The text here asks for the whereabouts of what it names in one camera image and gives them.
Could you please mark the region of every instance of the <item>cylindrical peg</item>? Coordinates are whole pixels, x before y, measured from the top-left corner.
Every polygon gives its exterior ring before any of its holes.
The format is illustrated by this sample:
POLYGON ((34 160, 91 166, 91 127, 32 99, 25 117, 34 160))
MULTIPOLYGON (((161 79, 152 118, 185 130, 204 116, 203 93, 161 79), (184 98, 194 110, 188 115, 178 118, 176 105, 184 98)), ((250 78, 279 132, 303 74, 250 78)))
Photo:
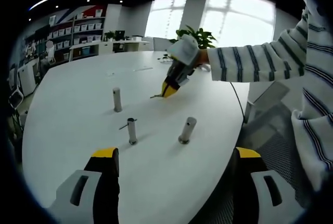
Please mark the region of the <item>cylindrical peg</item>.
POLYGON ((178 137, 178 141, 182 144, 188 144, 189 137, 192 134, 194 127, 196 126, 197 120, 194 117, 188 117, 183 128, 182 134, 178 137))
POLYGON ((115 112, 121 112, 123 110, 121 108, 120 88, 118 87, 113 89, 113 103, 115 112))
POLYGON ((127 119, 127 126, 129 128, 129 135, 130 135, 130 144, 134 145, 137 143, 136 134, 135 134, 135 119, 128 118, 127 119))

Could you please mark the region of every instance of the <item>floor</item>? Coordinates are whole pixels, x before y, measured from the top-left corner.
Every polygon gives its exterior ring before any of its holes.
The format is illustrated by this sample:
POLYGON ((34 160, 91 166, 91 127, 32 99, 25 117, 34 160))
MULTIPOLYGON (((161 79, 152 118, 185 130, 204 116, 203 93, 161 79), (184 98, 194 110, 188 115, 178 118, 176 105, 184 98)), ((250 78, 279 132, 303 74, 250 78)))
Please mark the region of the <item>floor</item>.
POLYGON ((23 99, 23 102, 17 107, 17 111, 19 112, 20 115, 24 114, 27 110, 29 110, 33 96, 35 95, 37 89, 38 86, 36 87, 35 91, 32 94, 25 97, 23 99))

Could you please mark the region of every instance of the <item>storage box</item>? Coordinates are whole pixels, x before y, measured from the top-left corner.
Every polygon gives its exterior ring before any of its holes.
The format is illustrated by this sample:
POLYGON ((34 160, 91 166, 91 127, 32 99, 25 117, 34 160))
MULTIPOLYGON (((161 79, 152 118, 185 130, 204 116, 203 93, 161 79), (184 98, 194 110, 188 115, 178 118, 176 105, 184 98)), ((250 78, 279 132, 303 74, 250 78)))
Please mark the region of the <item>storage box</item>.
POLYGON ((95 11, 95 17, 101 17, 102 16, 103 9, 96 9, 95 11))
POLYGON ((87 31, 87 25, 81 25, 81 32, 87 31))
POLYGON ((71 34, 71 32, 72 32, 72 27, 66 28, 66 34, 71 34))
POLYGON ((80 39, 79 38, 75 38, 74 39, 74 45, 78 45, 80 43, 80 39))
POLYGON ((59 30, 59 36, 63 36, 65 34, 65 30, 64 29, 60 29, 59 30))
POLYGON ((57 49, 61 49, 61 48, 62 48, 62 45, 63 45, 63 42, 59 42, 59 43, 57 44, 57 49))
POLYGON ((82 47, 82 55, 90 54, 90 46, 82 47))
POLYGON ((101 29, 102 23, 96 23, 95 29, 101 29))
POLYGON ((77 33, 77 32, 79 32, 80 31, 80 26, 79 25, 76 25, 75 27, 74 27, 74 33, 77 33))
POLYGON ((87 37, 87 42, 92 42, 94 40, 94 37, 93 36, 88 36, 87 37))
POLYGON ((69 52, 63 54, 63 59, 64 60, 68 60, 68 58, 69 58, 69 52))
POLYGON ((83 13, 77 14, 76 18, 77 19, 82 19, 83 18, 83 13))
POLYGON ((69 47, 69 41, 64 41, 64 42, 63 42, 63 46, 64 46, 64 47, 69 47))
POLYGON ((88 30, 93 30, 93 29, 94 29, 94 26, 95 26, 95 24, 89 24, 89 25, 88 25, 88 30))
POLYGON ((95 35, 95 40, 96 40, 96 41, 100 41, 101 38, 102 38, 102 35, 95 35))
POLYGON ((58 37, 59 36, 59 31, 54 31, 53 32, 53 38, 56 38, 56 37, 58 37))
POLYGON ((50 19, 48 20, 48 24, 50 25, 50 27, 52 27, 53 25, 55 25, 56 23, 56 16, 53 15, 50 17, 50 19))
POLYGON ((142 37, 140 36, 133 36, 134 41, 142 41, 142 37))

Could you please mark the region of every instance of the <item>computer monitor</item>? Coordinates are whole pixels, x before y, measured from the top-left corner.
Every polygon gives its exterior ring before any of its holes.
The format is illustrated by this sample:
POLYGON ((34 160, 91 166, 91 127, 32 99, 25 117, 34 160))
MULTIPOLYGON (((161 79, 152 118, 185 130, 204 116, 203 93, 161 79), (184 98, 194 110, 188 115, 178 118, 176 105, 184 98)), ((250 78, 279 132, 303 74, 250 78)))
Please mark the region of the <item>computer monitor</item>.
POLYGON ((125 31, 117 30, 117 31, 115 31, 114 35, 115 35, 114 39, 116 41, 120 41, 122 39, 125 39, 125 31))

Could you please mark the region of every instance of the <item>green leaves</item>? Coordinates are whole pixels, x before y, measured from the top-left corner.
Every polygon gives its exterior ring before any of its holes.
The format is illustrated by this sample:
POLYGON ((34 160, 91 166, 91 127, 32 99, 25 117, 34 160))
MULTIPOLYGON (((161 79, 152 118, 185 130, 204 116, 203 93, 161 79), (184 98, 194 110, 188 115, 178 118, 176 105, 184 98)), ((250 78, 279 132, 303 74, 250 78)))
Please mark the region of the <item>green leaves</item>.
MULTIPOLYGON (((188 30, 181 29, 177 30, 176 34, 178 38, 181 38, 184 34, 193 36, 196 41, 198 42, 198 47, 199 49, 207 49, 208 47, 214 48, 215 46, 212 45, 212 40, 216 39, 213 37, 211 32, 205 32, 202 28, 200 28, 198 31, 194 31, 193 28, 190 26, 186 25, 188 30)), ((176 43, 178 40, 177 39, 170 39, 169 40, 172 44, 176 43)))
POLYGON ((112 31, 109 31, 109 32, 105 33, 104 35, 107 39, 111 39, 111 38, 114 38, 116 34, 112 31))

